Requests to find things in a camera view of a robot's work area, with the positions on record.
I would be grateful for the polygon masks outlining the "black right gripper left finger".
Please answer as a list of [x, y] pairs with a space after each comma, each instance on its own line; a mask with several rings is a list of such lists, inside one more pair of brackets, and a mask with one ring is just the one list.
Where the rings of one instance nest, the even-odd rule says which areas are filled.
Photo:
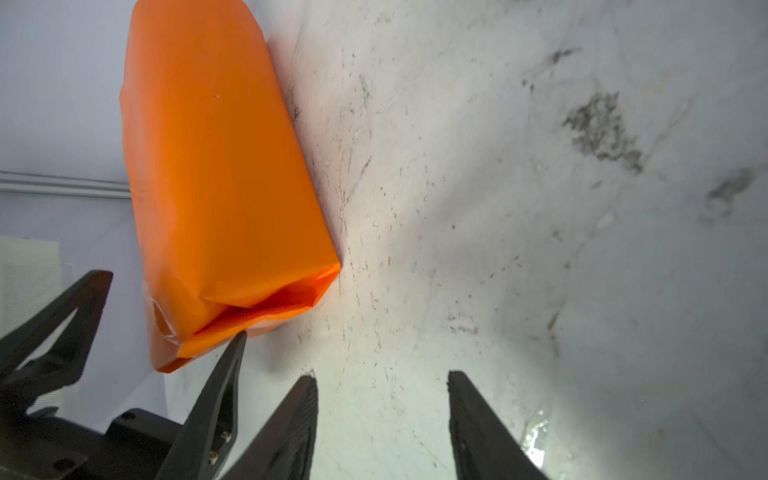
[[316, 378], [303, 375], [223, 479], [309, 479], [318, 410]]

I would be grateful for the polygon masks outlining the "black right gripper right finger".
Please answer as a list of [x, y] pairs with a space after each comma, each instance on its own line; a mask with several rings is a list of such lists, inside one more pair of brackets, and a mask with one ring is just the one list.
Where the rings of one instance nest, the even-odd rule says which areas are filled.
[[458, 479], [547, 479], [464, 372], [451, 371], [447, 386], [449, 431]]

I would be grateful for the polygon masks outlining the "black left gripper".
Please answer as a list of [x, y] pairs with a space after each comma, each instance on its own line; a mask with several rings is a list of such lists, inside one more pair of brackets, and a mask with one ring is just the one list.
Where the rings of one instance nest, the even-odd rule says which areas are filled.
[[113, 273], [92, 270], [1, 339], [3, 479], [214, 479], [237, 438], [238, 379], [247, 335], [220, 357], [186, 422], [134, 408], [104, 433], [56, 415], [31, 414], [18, 396], [76, 383], [98, 330]]

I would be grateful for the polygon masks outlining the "orange wrapping paper sheet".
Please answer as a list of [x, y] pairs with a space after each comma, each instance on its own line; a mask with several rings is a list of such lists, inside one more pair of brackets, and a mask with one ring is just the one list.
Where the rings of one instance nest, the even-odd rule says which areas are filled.
[[153, 368], [312, 309], [340, 261], [247, 5], [137, 2], [120, 107]]

